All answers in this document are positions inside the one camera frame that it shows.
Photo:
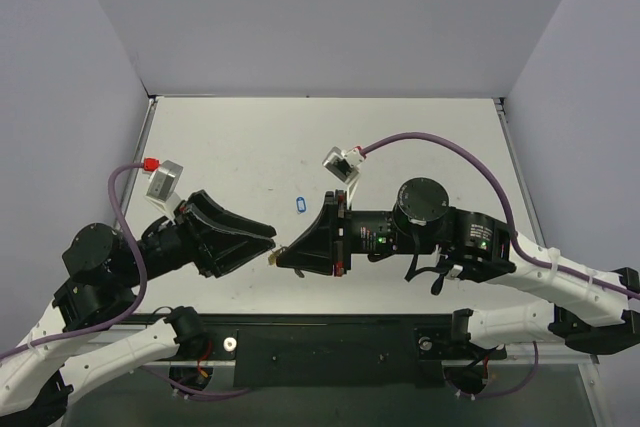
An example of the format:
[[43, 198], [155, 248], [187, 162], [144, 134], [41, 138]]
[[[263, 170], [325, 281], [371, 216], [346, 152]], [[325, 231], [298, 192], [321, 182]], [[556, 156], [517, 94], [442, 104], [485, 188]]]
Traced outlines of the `blue outlined key tag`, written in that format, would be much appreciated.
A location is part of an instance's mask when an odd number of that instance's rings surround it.
[[297, 214], [304, 214], [307, 212], [307, 203], [303, 196], [298, 196], [295, 199], [295, 209]]

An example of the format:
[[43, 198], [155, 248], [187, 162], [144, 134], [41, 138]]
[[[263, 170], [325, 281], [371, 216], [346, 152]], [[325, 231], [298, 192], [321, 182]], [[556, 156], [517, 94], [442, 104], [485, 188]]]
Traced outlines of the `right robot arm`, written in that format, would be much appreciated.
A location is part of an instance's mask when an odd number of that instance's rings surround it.
[[446, 341], [459, 356], [533, 342], [612, 355], [639, 343], [639, 314], [629, 306], [630, 295], [639, 291], [634, 270], [564, 266], [556, 252], [528, 240], [516, 244], [506, 223], [450, 206], [446, 190], [428, 178], [406, 181], [390, 211], [354, 210], [345, 192], [327, 192], [318, 217], [278, 255], [276, 264], [341, 277], [355, 255], [370, 262], [409, 256], [405, 281], [434, 274], [434, 296], [448, 280], [500, 285], [535, 296], [528, 304], [455, 311]]

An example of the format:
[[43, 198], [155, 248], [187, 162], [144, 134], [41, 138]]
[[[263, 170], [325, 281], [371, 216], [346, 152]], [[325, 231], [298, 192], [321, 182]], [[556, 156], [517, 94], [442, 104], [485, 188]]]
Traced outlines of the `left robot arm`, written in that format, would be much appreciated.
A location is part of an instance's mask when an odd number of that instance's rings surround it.
[[[219, 278], [271, 250], [274, 227], [236, 215], [205, 191], [178, 203], [137, 240], [146, 277], [188, 264]], [[1, 358], [1, 423], [50, 426], [83, 394], [149, 362], [173, 357], [201, 360], [213, 342], [192, 307], [174, 307], [142, 332], [87, 355], [81, 346], [120, 323], [140, 284], [134, 248], [123, 232], [102, 223], [80, 230], [62, 260], [69, 278], [54, 293], [24, 349]]]

